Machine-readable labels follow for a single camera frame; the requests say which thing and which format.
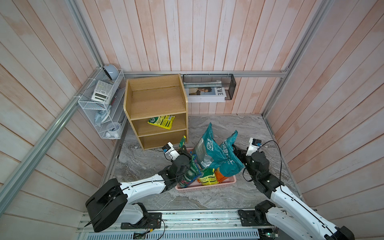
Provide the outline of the yellow green fertilizer bag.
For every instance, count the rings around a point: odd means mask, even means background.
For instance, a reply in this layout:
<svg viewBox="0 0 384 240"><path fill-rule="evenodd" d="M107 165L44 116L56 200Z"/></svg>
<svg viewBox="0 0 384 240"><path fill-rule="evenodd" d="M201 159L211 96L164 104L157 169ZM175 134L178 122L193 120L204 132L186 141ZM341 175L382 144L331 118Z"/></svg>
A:
<svg viewBox="0 0 384 240"><path fill-rule="evenodd" d="M209 186L209 185L216 185L219 183L216 174L215 169L207 168L202 170L201 176L198 178L198 182L202 186Z"/></svg>

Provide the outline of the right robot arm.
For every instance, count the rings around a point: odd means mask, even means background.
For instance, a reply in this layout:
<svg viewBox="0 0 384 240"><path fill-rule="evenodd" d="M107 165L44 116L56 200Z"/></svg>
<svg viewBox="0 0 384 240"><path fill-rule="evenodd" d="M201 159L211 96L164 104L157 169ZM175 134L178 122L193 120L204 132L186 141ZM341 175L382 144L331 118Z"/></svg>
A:
<svg viewBox="0 0 384 240"><path fill-rule="evenodd" d="M267 197L256 205L252 223L275 226L294 240L355 239L350 229L326 220L274 176L269 170L269 160L258 147L250 145L247 150L241 150L234 146L234 153L249 173L250 182Z"/></svg>

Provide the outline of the large teal fertilizer bag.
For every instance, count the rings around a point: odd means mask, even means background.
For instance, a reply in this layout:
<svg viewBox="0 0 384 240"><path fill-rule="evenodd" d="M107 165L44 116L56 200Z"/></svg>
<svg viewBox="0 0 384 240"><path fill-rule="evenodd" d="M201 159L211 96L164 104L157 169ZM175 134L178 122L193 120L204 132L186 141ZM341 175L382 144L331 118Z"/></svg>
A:
<svg viewBox="0 0 384 240"><path fill-rule="evenodd" d="M215 142L211 123L194 147L193 155L196 156L196 161L202 169L217 169L227 160L226 154Z"/></svg>

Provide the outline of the colourful green fertilizer bag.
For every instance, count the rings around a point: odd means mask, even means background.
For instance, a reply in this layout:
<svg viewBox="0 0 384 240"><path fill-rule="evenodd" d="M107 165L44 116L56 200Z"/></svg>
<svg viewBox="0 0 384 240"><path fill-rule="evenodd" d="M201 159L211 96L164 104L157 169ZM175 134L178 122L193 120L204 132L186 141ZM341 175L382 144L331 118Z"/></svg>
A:
<svg viewBox="0 0 384 240"><path fill-rule="evenodd" d="M202 175L201 169L197 162L197 157L195 154L192 155L190 161L189 169L183 175L182 180L179 182L180 188L184 189L190 186L195 180L197 180Z"/></svg>

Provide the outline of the teal orange fertilizer bag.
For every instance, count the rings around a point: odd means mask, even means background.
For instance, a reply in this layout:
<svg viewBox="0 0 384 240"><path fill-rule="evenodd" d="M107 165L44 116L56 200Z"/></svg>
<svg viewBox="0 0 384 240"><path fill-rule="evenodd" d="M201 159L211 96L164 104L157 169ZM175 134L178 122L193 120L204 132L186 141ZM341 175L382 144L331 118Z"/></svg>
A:
<svg viewBox="0 0 384 240"><path fill-rule="evenodd" d="M235 131L231 136L224 140L220 147L226 155L227 159L219 164L219 167L215 169L215 175L218 182L221 184L229 177L238 174L245 166L235 155L235 148L233 145L238 136L238 131Z"/></svg>

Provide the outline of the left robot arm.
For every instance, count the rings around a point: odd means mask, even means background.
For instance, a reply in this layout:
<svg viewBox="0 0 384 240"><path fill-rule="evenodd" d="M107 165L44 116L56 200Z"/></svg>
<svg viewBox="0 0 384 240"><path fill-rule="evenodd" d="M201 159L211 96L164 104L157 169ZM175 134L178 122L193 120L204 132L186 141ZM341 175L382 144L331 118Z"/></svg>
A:
<svg viewBox="0 0 384 240"><path fill-rule="evenodd" d="M186 148L169 149L172 164L152 177L120 183L116 178L103 184L85 203L94 232L99 233L115 223L142 229L153 220L144 204L137 200L167 192L179 184L190 169L192 155Z"/></svg>

